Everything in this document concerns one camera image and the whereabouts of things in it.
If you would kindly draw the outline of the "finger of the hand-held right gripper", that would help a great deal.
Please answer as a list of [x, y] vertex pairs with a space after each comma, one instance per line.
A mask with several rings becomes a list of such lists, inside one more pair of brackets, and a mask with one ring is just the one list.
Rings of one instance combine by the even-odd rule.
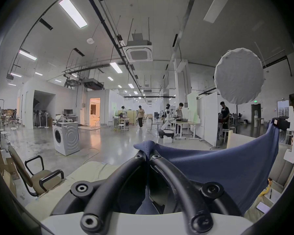
[[287, 121], [286, 117], [278, 117], [272, 119], [272, 124], [280, 130], [290, 129], [290, 122]]

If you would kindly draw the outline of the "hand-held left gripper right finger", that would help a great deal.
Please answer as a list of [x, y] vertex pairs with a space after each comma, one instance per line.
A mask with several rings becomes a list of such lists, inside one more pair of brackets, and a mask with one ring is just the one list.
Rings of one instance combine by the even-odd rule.
[[209, 232], [214, 222], [204, 198], [219, 198], [224, 192], [223, 186], [217, 182], [207, 182], [198, 190], [175, 165], [160, 155], [153, 155], [150, 165], [169, 185], [175, 207], [182, 211], [189, 234]]

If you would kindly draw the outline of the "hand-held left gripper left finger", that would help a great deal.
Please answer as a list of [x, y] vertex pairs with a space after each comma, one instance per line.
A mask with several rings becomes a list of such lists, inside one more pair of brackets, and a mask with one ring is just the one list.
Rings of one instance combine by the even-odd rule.
[[145, 198], [146, 166], [146, 155], [136, 154], [107, 179], [72, 185], [82, 233], [138, 233], [135, 213]]

